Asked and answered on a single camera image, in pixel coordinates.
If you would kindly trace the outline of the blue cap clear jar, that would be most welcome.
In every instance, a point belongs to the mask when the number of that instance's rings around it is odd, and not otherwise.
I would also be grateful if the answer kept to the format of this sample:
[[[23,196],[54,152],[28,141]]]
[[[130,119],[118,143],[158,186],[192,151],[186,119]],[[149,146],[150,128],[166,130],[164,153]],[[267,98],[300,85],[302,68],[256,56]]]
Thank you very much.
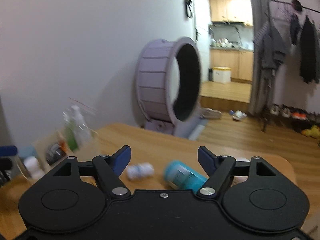
[[[18,154],[17,154],[21,159],[28,158],[30,156],[35,156],[36,155],[36,150],[34,146],[29,145],[29,146],[24,146],[18,148]]]

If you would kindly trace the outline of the large white pill bottle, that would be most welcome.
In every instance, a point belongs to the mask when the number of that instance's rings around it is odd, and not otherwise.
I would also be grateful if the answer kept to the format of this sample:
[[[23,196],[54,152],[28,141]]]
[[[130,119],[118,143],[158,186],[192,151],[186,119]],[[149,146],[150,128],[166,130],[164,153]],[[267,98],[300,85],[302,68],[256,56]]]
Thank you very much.
[[[44,176],[44,170],[40,167],[39,161],[35,156],[32,155],[25,158],[23,163],[33,180],[38,180]]]

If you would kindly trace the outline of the black gyro wrist ball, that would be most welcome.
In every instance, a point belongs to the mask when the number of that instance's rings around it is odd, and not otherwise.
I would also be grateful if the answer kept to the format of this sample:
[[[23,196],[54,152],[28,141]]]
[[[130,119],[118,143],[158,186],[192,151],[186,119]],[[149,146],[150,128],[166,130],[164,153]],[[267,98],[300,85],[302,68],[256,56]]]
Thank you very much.
[[[53,166],[55,163],[63,159],[67,154],[62,150],[58,143],[52,144],[46,152],[46,162],[49,166]]]

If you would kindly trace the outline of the bag of green packets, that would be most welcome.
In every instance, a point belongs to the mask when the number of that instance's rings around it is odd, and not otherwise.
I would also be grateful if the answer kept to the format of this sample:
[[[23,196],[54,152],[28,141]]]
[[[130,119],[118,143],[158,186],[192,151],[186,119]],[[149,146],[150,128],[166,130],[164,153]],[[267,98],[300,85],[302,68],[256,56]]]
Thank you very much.
[[[96,133],[95,130],[90,128],[88,123],[88,118],[89,118],[89,115],[92,114],[92,110],[90,108],[86,108],[85,105],[83,105],[82,103],[76,100],[73,100],[71,98],[69,99],[71,100],[69,106],[67,106],[62,112],[63,122],[64,122],[63,136],[65,137],[65,140],[70,150],[72,152],[75,152],[75,151],[81,150],[83,147],[87,146],[89,143],[93,143],[93,141],[98,138],[98,134]],[[73,121],[72,121],[72,111],[71,111],[72,105],[77,105],[80,108],[80,111],[84,116],[86,125],[91,130],[92,139],[87,144],[81,147],[78,147],[74,133],[73,133]]]

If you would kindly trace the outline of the teal plastic bottle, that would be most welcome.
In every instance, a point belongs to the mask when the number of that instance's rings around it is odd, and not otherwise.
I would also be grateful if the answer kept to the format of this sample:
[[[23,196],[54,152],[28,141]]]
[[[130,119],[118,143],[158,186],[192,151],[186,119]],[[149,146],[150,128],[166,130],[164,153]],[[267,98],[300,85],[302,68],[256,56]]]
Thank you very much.
[[[174,160],[166,166],[163,177],[174,189],[192,190],[194,193],[207,181],[207,178],[199,172],[178,160]]]

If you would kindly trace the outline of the small white pill bottle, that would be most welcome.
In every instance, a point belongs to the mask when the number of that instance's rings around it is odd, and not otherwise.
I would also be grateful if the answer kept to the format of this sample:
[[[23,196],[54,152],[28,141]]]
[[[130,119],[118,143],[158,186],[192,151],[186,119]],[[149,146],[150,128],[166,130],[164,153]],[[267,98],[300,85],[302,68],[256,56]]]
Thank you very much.
[[[126,175],[129,180],[149,178],[154,175],[154,168],[150,163],[129,165],[126,168]]]

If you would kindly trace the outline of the clear spray bottle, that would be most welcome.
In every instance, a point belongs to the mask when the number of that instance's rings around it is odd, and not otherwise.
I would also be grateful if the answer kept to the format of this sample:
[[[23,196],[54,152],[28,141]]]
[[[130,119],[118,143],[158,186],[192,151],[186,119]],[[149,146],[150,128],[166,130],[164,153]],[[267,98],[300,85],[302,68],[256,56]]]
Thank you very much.
[[[73,133],[78,147],[84,146],[91,139],[91,130],[87,127],[84,116],[77,105],[71,106]]]

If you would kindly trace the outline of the cream plastic storage bin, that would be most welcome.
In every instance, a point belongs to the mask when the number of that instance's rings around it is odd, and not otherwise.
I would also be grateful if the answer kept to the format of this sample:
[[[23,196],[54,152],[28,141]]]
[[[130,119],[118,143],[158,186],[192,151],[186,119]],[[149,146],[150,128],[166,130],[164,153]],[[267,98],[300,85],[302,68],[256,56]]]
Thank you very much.
[[[76,150],[67,145],[67,132],[64,130],[50,133],[20,148],[15,160],[21,174],[34,183],[69,156],[77,157],[79,161],[91,160],[100,154],[100,148],[98,133],[90,132],[92,139]]]

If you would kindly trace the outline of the white box yellow lid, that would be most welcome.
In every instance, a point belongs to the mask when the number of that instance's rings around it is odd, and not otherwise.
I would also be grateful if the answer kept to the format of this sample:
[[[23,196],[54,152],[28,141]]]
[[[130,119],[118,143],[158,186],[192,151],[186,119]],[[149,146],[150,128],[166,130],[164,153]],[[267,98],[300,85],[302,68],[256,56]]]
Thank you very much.
[[[231,68],[229,67],[213,67],[213,81],[217,83],[231,82]]]

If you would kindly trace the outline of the purple cat exercise wheel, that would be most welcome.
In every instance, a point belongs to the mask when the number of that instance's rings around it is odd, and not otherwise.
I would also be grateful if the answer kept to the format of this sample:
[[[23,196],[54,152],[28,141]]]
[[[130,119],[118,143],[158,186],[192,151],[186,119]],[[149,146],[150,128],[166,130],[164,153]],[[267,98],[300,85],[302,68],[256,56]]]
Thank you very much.
[[[201,62],[195,42],[149,42],[137,61],[136,98],[150,131],[187,138],[200,122]]]

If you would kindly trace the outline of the black clothes rack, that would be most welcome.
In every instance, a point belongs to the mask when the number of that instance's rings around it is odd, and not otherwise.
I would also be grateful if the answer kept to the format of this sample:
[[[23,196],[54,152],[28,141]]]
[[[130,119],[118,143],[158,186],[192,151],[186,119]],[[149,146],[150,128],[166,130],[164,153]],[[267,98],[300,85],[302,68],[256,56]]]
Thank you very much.
[[[265,22],[254,37],[258,70],[257,113],[267,126],[279,105],[319,111],[319,30],[298,0],[268,0]]]

